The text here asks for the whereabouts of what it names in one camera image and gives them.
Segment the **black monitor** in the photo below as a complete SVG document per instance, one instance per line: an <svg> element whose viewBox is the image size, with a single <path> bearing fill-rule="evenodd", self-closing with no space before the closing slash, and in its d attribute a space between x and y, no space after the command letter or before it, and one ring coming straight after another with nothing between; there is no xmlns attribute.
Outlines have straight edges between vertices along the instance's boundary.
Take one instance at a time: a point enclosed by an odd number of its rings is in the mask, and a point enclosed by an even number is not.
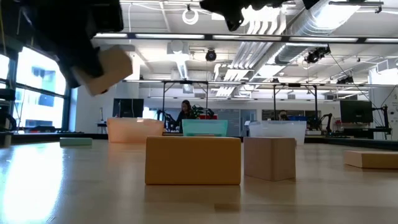
<svg viewBox="0 0 398 224"><path fill-rule="evenodd" d="M144 99L114 99L113 116L119 118L141 118Z"/></svg>
<svg viewBox="0 0 398 224"><path fill-rule="evenodd" d="M342 123L372 123L373 109L370 101L341 100Z"/></svg>

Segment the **ceiling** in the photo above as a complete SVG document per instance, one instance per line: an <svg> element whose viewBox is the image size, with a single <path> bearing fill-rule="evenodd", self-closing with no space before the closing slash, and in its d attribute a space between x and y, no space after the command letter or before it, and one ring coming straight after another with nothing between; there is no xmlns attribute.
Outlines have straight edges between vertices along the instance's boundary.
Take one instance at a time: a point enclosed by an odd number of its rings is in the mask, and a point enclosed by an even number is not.
<svg viewBox="0 0 398 224"><path fill-rule="evenodd" d="M388 36L398 35L398 1L383 0L383 12L375 14L376 8L362 7L359 12L351 16L348 21L337 28L332 35L352 35L352 36ZM293 23L297 15L302 11L301 0L294 1L294 7L285 10L287 25ZM230 34L224 21L214 21L209 12L200 11L199 20L194 25L188 25L182 20L182 14L186 8L183 4L122 4L124 18L124 32L158 32L158 33L209 33L209 34ZM197 5L192 5L192 9L199 9ZM236 32L243 34L248 31L249 26L241 27ZM167 44L169 40L97 40L101 44L131 44L136 47L145 64L141 66L141 74L146 79L163 78L170 74L171 70L177 69L177 64L172 61L164 60ZM187 61L187 68L192 70L214 71L217 63L231 63L239 50L239 42L222 41L187 41L191 60ZM209 48L215 49L217 61L206 62L205 55ZM367 82L368 68L375 63L383 61L383 57L397 57L398 45L330 45L332 55L337 60L343 70L352 69L354 80L358 83ZM292 62L294 66L285 67L278 75L280 82L327 82L330 77L338 77L341 68L335 60L328 56L315 65L308 65L303 62L303 56Z"/></svg>

